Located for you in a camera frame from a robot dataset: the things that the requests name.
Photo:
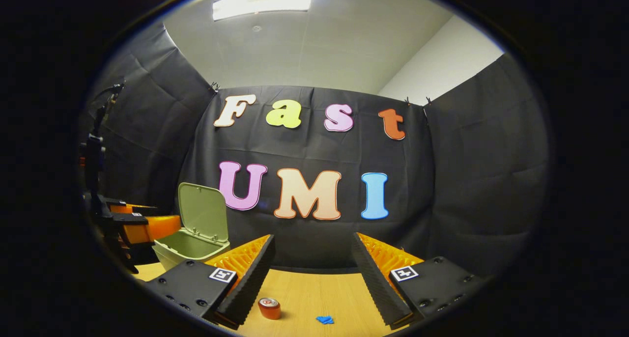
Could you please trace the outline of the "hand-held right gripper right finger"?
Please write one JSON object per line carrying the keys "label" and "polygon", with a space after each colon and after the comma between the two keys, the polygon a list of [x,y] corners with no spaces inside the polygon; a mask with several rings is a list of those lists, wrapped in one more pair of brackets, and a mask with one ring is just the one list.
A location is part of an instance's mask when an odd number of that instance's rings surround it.
{"label": "hand-held right gripper right finger", "polygon": [[442,317],[488,281],[443,256],[421,259],[359,232],[352,235],[352,256],[383,322],[393,330]]}

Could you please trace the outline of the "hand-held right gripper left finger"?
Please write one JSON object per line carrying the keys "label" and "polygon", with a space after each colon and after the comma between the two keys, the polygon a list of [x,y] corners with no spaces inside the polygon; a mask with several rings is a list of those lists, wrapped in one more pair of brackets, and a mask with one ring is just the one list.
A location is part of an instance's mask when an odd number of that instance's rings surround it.
{"label": "hand-held right gripper left finger", "polygon": [[185,259],[144,287],[164,303],[237,330],[249,315],[276,255],[265,235],[208,262]]}

